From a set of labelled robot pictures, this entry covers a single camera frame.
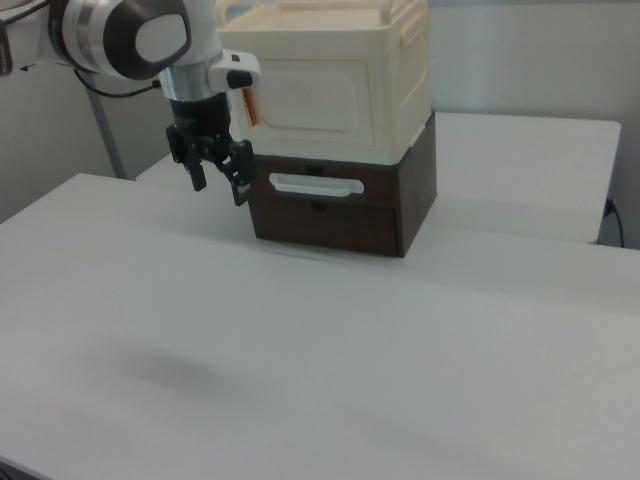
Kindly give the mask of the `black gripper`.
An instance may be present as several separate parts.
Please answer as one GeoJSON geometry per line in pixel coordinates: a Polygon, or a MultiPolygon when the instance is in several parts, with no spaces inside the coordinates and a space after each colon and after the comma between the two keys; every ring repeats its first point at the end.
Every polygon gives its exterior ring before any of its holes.
{"type": "Polygon", "coordinates": [[[227,94],[192,102],[170,100],[170,106],[174,123],[166,128],[166,135],[171,155],[189,174],[193,189],[203,190],[207,181],[197,145],[191,137],[207,137],[204,159],[213,163],[229,181],[235,205],[245,204],[254,180],[254,152],[249,140],[235,141],[230,134],[227,94]]]}

